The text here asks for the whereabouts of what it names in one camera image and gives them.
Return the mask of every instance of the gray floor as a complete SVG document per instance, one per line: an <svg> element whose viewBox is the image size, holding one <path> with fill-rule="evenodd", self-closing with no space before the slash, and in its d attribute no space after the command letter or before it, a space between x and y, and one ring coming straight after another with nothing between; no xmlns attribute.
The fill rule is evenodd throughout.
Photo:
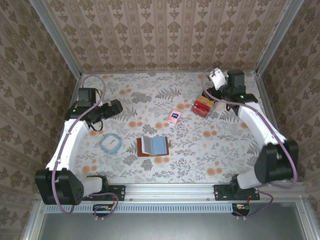
<svg viewBox="0 0 320 240"><path fill-rule="evenodd" d="M261 207L255 204L252 210ZM231 214L47 214L40 240L304 240L295 204L274 203L247 220Z"/></svg>

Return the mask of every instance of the wire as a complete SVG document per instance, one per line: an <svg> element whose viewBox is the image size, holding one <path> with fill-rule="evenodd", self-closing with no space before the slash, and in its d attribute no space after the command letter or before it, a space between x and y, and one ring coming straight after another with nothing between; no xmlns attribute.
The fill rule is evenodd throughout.
<svg viewBox="0 0 320 240"><path fill-rule="evenodd" d="M257 189L257 191L258 191L259 193L261 193L261 194L264 194L264 195L267 195L267 196L270 197L270 201L269 201L266 205L264 205L259 211L256 211L255 213L249 214L249 215L247 215L247 216L243 216L241 213L239 213L238 211L235 211L235 210L233 210L233 212L234 212L235 214L239 215L240 217L242 217L243 219L246 219L246 218L251 218L251 217L253 217L253 216L255 216L255 215L258 215L258 214L261 213L263 210L265 210L267 207L269 207L269 206L272 204L272 202L274 201L274 197L273 197L271 194L269 194L269 193L267 193L267 192L265 192L265 191L260 191L259 189Z"/></svg>
<svg viewBox="0 0 320 240"><path fill-rule="evenodd" d="M249 196L249 194L248 194L248 201L246 202L246 204L248 204L249 209L250 209L250 196Z"/></svg>
<svg viewBox="0 0 320 240"><path fill-rule="evenodd" d="M217 101L217 102L220 102L220 103L225 103L227 105L236 105L236 106L242 106L242 107L245 107L245 108L248 108L252 111L254 111L260 118L261 120L263 121L263 123L265 124L265 126L269 129L269 131L271 132L271 134L274 136L274 138L277 140L277 142L279 143L280 147L282 148L284 154L286 155L286 157L288 158L289 162L290 162L290 165L291 165L291 168L292 168L292 172L293 172L293 182L291 185L289 186L281 186L281 185L278 185L278 184L275 184L273 183L274 186L276 187L279 187L279 188L282 188L282 189L291 189L293 188L296 183L297 183L297 180L298 180L298 174L297 174L297 169L296 169L296 166L295 166L295 163L292 159L292 157L290 156L288 150L286 149L286 147L284 146L284 144L281 142L281 140L279 139L279 137L277 136L277 134L275 133L275 131L273 130L273 128L270 126L270 124L267 122L267 120L265 119L264 115L261 114L258 110L256 110L255 108L253 108L252 106L249 106L249 105L246 105L244 103L239 103L239 102L233 102L233 101L227 101L227 100L223 100L223 99L219 99L219 98L216 98L214 96L212 96L208 91L207 89L205 88L205 83L204 83L204 75L206 72L210 72L211 71L211 68L207 68L204 70L204 72L202 73L201 75L201 86L202 86L202 89L203 91L210 97L212 98L213 100Z"/></svg>
<svg viewBox="0 0 320 240"><path fill-rule="evenodd" d="M292 159L292 157L290 156L289 152L287 151L286 147L284 146L284 144L281 142L281 140L279 139L279 137L277 136L277 134L275 133L275 131L273 130L273 128L270 126L270 124L268 123L268 121L265 119L265 116L263 114L261 114L258 110L256 110L255 108L253 108L252 106L249 106L249 105L246 105L244 103L239 103L239 102L233 102L233 101L227 101L227 100L223 100L223 99L219 99L219 98L216 98L214 96L212 96L208 91L207 89L205 88L205 83L204 83L204 75L206 72L210 72L212 70L212 68L207 68L204 70L204 72L202 73L201 75L201 86L202 86L202 89L203 91L210 97L212 98L213 100L215 100L216 102L220 102L220 103L225 103L227 105L236 105L236 106L242 106L242 107L245 107L245 108L248 108L252 111L254 111L260 118L261 120L263 121L263 123L265 124L265 126L269 129L269 131L271 132L271 134L274 136L274 138L277 140L277 142L279 143L280 147L282 148L284 154L286 155L286 157L288 158L289 162L290 162L290 165L291 165L291 168L292 168L292 172L293 172L293 182L291 185L289 186L281 186L281 185L278 185L276 183L273 183L272 185L273 186L276 186L276 187L279 187L279 188L282 188L282 189L291 189L293 188L296 183L297 183L297 180L298 180L298 174L297 174L297 169L296 169L296 166L295 166L295 163ZM261 194L264 194L264 195L267 195L269 196L271 199L270 199L270 202L268 202L263 208L261 208L259 211L253 213L253 214L250 214L250 215L247 215L247 216L242 216L239 212L237 211L234 211L236 214L240 215L243 219L245 218L250 218L250 217L253 217L259 213L261 213L264 209L266 209L267 207L269 207L271 205L271 203L273 202L274 200L274 197L267 193L267 192L264 192L264 191L260 191L258 190L258 187L257 187L257 191Z"/></svg>
<svg viewBox="0 0 320 240"><path fill-rule="evenodd" d="M104 122L101 120L100 123L101 123L101 128L99 130L96 130L95 127L91 125L92 130L96 132L100 132L104 128Z"/></svg>
<svg viewBox="0 0 320 240"><path fill-rule="evenodd" d="M101 95L100 95L100 92L99 92L99 90L98 90L98 89L96 89L96 92L98 93L99 98L101 98Z"/></svg>
<svg viewBox="0 0 320 240"><path fill-rule="evenodd" d="M101 101L104 99L105 97L105 94L106 94L106 91L107 91L107 86L106 86L106 83L104 82L104 80L98 76L98 75L88 75L88 76L85 76L82 80L82 87L84 87L84 84L85 84L85 81L90 78L90 77L96 77L98 78L102 84L103 84L103 92L101 94L101 97L100 99L94 104L92 105L89 109L87 109L84 113L82 113L74 122L73 124L71 125L71 127L68 129L63 141L62 141L62 144L61 144L61 147L59 149L59 152L58 152L58 155L57 155L57 158L56 158L56 161L54 163L54 167L53 167L53 171L52 171L52 176L51 176L51 187L52 187L52 193L53 193L53 198L55 200L55 203L56 205L59 207L59 209L61 210L61 212L63 212L64 214L68 215L68 214L71 214L74 209L75 209L75 206L73 205L71 207L71 210L70 211L66 211L64 210L64 208L62 207L60 201L59 201L59 198L58 198L58 195L57 195L57 189L56 189L56 171L57 171L57 168L58 168L58 165L59 163L61 162L61 155L62 155L62 152L65 148L65 145L67 143L67 140L68 140L68 137L69 135L71 134L71 131L72 129L75 127L75 125L77 124L77 122L79 122L87 113L89 113L90 111L92 111L95 107L97 107Z"/></svg>
<svg viewBox="0 0 320 240"><path fill-rule="evenodd" d="M108 213L107 216L103 217L104 219L110 217L114 211L117 209L118 207L118 204L119 204L119 198L116 194L114 194L113 192L104 192L104 193L94 193L94 194L91 194L90 196L107 196L107 195L111 195L112 197L115 197L116 199L116 203L115 203L115 206L113 206L112 210ZM96 207L94 209L94 212L93 212L93 215L96 217L96 219L98 219L99 217L97 216L97 210L99 209L99 207Z"/></svg>

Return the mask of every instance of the floral tablecloth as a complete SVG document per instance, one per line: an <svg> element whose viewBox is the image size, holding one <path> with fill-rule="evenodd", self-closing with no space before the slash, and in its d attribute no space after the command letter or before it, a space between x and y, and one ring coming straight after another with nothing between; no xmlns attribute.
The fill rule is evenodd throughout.
<svg viewBox="0 0 320 240"><path fill-rule="evenodd" d="M101 74L107 86L104 102L120 100L123 112L103 121L99 132L89 130L76 160L83 175L105 175L110 183L217 183L252 168L259 147L247 125L226 105L218 103L207 119L190 111L202 92L198 72ZM212 83L205 81L207 87ZM255 76L245 72L247 93L262 107ZM85 87L102 90L95 77ZM172 110L182 112L177 125L167 122ZM122 146L115 155L100 147L102 138L116 134ZM137 157L136 138L167 136L170 154Z"/></svg>

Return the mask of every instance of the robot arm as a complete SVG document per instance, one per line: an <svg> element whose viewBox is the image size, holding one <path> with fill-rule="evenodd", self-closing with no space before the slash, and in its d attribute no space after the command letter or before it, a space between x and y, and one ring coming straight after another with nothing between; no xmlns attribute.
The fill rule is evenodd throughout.
<svg viewBox="0 0 320 240"><path fill-rule="evenodd" d="M82 113L96 103L96 91L95 88L79 89L78 101L68 109L65 115L63 132L52 159L45 169L38 170L35 174L35 183L37 184L43 202L47 205L56 204L53 196L51 178L61 148L63 148L63 151L56 169L55 189L59 202L62 205L78 205L83 197L100 191L107 192L108 181L105 177L90 176L78 179L75 175L77 155L80 151L81 142L87 135L89 128L92 124L117 115L123 110L118 100L112 100L111 105L105 103L102 106L97 106L77 121L77 118ZM69 134L69 130L74 123L75 125ZM69 134L69 136L65 144L63 144L67 134Z"/></svg>
<svg viewBox="0 0 320 240"><path fill-rule="evenodd" d="M287 140L280 134L264 116L258 100L253 94L246 93L244 73L242 70L229 70L227 77L216 68L210 72L208 78L213 82L214 87L207 91L214 97L228 102L241 103L251 106L261 113L266 122L271 126L274 134L280 139L297 166L298 145L294 140ZM272 181L290 179L293 177L293 170L290 162L279 145L278 140L267 128L264 121L254 112L243 105L226 105L226 110L232 109L234 113L242 119L253 133L261 148L260 155L254 168L248 172L235 175L231 182L234 195L240 195L242 190L260 186Z"/></svg>

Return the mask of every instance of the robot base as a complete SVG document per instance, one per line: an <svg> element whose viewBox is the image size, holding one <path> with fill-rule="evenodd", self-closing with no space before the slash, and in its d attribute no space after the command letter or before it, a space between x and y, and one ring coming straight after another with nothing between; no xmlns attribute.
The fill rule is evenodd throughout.
<svg viewBox="0 0 320 240"><path fill-rule="evenodd" d="M259 193L255 188L241 189L237 180L238 175L234 175L230 184L214 185L214 197L216 201L247 201L248 196L251 200L260 200Z"/></svg>
<svg viewBox="0 0 320 240"><path fill-rule="evenodd" d="M119 202L122 202L125 200L125 195L126 195L125 185L109 185L107 177L101 176L101 175L88 176L87 178L94 178L94 177L102 178L102 190L100 192L96 192L96 194L113 193L118 196ZM82 201L91 201L91 202L113 201L113 197L111 195L86 196L82 199Z"/></svg>

